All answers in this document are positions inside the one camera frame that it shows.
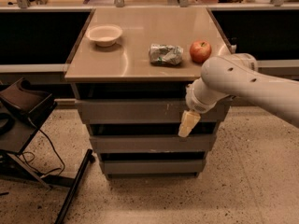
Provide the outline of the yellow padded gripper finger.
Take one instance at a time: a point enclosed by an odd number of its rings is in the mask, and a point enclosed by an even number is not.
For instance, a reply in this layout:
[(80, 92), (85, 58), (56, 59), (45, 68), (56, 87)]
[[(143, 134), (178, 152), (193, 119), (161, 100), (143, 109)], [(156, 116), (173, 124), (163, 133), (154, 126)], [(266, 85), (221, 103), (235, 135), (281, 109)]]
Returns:
[(179, 125), (178, 135), (180, 137), (187, 137), (200, 119), (201, 116), (197, 112), (191, 110), (184, 111)]

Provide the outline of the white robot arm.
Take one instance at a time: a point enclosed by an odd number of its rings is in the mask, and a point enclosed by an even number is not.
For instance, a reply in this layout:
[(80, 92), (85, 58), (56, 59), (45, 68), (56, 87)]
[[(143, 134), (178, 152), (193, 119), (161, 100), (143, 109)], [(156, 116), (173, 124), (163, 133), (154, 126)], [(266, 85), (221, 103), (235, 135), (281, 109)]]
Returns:
[(201, 76), (186, 87), (186, 105), (178, 135), (186, 137), (201, 116), (228, 96), (241, 97), (272, 115), (299, 127), (299, 82), (258, 72), (258, 63), (247, 53), (207, 59)]

